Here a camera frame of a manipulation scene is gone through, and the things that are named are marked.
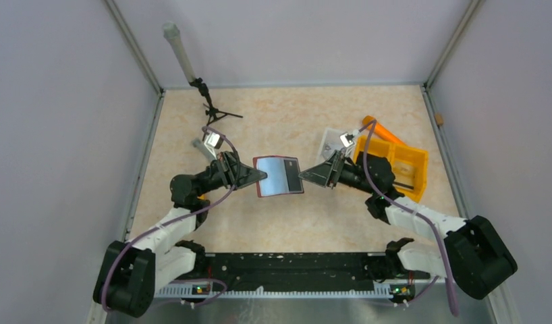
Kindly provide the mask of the dark grey credit card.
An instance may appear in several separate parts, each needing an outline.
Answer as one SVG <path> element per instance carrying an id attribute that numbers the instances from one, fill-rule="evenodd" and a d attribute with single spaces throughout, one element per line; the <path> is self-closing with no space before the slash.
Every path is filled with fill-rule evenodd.
<path id="1" fill-rule="evenodd" d="M 284 162 L 285 175 L 290 193 L 303 192 L 302 181 L 299 178 L 300 168 L 297 159 L 286 159 Z"/>

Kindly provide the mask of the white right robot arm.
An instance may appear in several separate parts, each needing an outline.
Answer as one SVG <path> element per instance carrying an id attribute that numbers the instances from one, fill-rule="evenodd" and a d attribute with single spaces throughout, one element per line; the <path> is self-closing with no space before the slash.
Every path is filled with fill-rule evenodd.
<path id="1" fill-rule="evenodd" d="M 385 157 L 359 154 L 353 161 L 335 151 L 299 177 L 324 188 L 343 184 L 366 192 L 366 208 L 375 219 L 436 244 L 430 247 L 411 238 L 389 243 L 386 253 L 397 268 L 444 277 L 477 300 L 518 271 L 517 261 L 487 218 L 452 217 L 413 201 L 395 187 L 395 174 Z"/>

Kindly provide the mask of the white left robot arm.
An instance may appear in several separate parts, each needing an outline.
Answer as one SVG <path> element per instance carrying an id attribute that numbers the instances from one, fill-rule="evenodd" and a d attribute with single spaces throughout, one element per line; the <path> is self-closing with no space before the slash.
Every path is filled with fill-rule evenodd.
<path id="1" fill-rule="evenodd" d="M 245 165 L 236 152 L 225 151 L 204 171 L 179 174 L 169 184 L 172 208 L 145 232 L 107 247 L 92 299 L 106 311 L 140 317 L 161 288 L 191 272 L 198 253 L 180 246 L 218 204 L 203 195 L 228 188 L 230 192 L 267 178 L 267 173 Z"/>

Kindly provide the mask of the red card holder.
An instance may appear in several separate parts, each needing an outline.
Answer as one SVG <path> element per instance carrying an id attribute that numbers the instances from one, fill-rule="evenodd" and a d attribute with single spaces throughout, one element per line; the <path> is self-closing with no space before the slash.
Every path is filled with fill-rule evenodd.
<path id="1" fill-rule="evenodd" d="M 284 166 L 284 162 L 286 159 L 298 160 L 298 158 L 296 157 L 285 157 L 278 155 L 266 155 L 253 158 L 254 168 L 260 171 L 264 171 L 268 174 L 267 179 L 261 180 L 260 182 L 256 183 L 257 195 L 259 198 L 267 198 L 271 196 L 281 196 L 288 194 L 304 194 L 304 191 L 297 193 L 290 193 L 288 191 Z"/>

